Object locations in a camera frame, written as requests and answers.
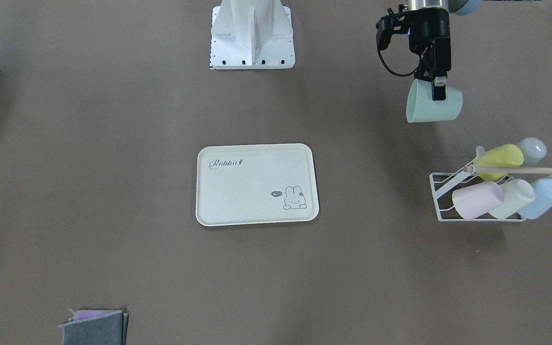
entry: tray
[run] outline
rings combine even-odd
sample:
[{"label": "tray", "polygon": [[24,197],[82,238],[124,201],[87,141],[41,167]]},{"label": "tray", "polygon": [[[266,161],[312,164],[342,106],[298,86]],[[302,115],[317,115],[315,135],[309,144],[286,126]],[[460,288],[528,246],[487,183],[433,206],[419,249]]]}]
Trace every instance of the tray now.
[{"label": "tray", "polygon": [[209,146],[197,156],[195,217],[206,227],[309,221],[318,212],[304,144]]}]

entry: pink cup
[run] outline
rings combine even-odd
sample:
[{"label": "pink cup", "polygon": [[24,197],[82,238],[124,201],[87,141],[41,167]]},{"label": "pink cup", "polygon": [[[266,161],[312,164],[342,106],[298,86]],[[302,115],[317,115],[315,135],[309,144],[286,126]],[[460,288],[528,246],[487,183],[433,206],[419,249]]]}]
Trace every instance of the pink cup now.
[{"label": "pink cup", "polygon": [[493,181],[485,181],[453,192],[453,205],[465,220],[478,218],[503,203],[504,191]]}]

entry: white metal mount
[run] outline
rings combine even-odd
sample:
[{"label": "white metal mount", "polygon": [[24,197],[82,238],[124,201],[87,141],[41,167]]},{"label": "white metal mount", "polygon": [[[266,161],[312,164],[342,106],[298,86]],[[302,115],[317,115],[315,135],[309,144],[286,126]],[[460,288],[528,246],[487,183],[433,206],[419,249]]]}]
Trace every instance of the white metal mount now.
[{"label": "white metal mount", "polygon": [[210,67],[295,66],[291,10],[280,0],[223,0],[212,10]]}]

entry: gray cloth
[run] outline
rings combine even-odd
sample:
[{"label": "gray cloth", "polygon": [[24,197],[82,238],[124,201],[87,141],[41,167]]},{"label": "gray cloth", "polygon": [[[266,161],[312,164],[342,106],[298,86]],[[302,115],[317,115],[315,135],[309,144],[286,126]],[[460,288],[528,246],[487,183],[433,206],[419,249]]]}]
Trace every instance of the gray cloth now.
[{"label": "gray cloth", "polygon": [[60,325],[63,330],[61,345],[125,345],[127,318],[127,313],[115,310]]}]

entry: purple cloth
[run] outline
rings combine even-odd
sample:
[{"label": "purple cloth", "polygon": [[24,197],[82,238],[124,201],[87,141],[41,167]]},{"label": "purple cloth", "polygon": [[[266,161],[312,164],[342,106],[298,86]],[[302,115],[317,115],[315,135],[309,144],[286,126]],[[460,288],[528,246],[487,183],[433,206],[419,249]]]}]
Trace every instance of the purple cloth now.
[{"label": "purple cloth", "polygon": [[78,321],[83,319],[90,319],[92,317],[104,315],[113,311],[115,310],[78,310],[74,313],[73,320]]}]

